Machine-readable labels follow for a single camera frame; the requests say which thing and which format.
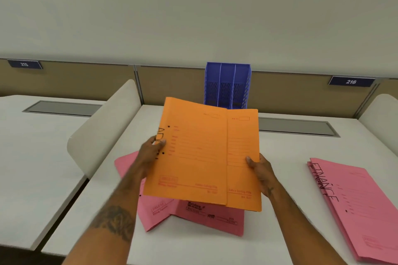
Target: brown fabric panel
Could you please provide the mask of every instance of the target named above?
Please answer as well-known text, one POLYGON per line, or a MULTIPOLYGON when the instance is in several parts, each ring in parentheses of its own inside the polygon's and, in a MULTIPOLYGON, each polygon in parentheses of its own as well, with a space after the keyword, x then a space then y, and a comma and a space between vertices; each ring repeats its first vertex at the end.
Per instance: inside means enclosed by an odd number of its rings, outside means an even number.
POLYGON ((147 105, 163 105, 167 96, 203 103, 204 69, 140 66, 138 79, 147 105))
POLYGON ((365 112, 365 110, 379 94, 383 93, 387 93, 398 99, 398 79, 386 79, 381 81, 375 92, 373 92, 372 96, 369 98, 369 100, 367 100, 365 106, 361 109, 359 116, 365 112))
POLYGON ((268 113, 352 118, 371 87, 328 85, 330 78, 253 72, 248 108, 268 113))
POLYGON ((6 60, 0 60, 0 96, 22 94, 106 101, 127 80, 135 81, 131 65, 40 63, 42 70, 12 68, 6 60))

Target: hand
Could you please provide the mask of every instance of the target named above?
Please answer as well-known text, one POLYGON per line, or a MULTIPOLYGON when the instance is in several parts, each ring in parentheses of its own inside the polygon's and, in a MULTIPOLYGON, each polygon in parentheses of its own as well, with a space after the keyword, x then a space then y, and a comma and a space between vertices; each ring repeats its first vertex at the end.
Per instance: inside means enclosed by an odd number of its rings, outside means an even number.
POLYGON ((279 182, 276 178, 271 164, 266 158, 260 153, 260 162, 254 162, 249 156, 246 157, 246 162, 249 167, 254 169, 254 173, 258 180, 260 181, 261 192, 268 198, 271 196, 274 187, 276 187, 279 182))
POLYGON ((165 146, 166 140, 162 139, 159 143, 154 145, 156 136, 150 137, 144 142, 138 152, 137 158, 135 159, 132 167, 134 167, 140 178, 143 179, 147 176, 149 169, 152 167, 155 158, 159 155, 159 151, 165 146))

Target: white desk divider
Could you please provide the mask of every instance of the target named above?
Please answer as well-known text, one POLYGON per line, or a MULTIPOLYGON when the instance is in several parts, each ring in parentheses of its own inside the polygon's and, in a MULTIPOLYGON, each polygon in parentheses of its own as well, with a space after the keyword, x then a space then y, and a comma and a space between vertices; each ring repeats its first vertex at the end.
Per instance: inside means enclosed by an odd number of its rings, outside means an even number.
POLYGON ((380 94, 361 115, 359 121, 398 156, 398 100, 380 94))
POLYGON ((91 178, 141 108, 133 80, 128 80, 68 140, 67 150, 91 178))

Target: desk surface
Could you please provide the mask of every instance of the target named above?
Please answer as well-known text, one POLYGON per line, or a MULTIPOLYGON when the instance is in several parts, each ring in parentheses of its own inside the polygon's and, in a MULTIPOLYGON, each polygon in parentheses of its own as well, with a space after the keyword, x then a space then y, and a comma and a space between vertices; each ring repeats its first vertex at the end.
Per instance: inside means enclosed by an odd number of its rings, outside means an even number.
POLYGON ((40 101, 0 98, 0 245, 35 249, 85 180, 67 141, 88 118, 22 112, 40 101))
MULTIPOLYGON (((117 157, 137 151, 156 134, 161 106, 143 105, 43 252, 66 255, 112 193, 120 177, 117 157)), ((328 121, 341 136, 321 137, 260 132, 260 151, 314 226, 348 264, 356 264, 306 162, 310 157, 364 167, 398 206, 398 158, 356 119, 260 113, 260 117, 328 121)), ((271 203, 263 197, 262 212, 245 212, 245 232, 236 237, 177 217, 146 233, 137 219, 128 264, 291 264, 271 203)))

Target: orange folder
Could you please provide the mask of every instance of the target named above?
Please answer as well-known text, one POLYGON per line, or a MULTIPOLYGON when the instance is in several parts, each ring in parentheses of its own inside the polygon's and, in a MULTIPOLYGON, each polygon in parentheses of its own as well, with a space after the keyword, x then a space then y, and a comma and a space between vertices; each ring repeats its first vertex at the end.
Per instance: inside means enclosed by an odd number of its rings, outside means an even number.
POLYGON ((166 98, 157 141, 167 140, 144 195, 261 211, 258 180, 245 157, 259 161, 258 111, 227 110, 166 98))

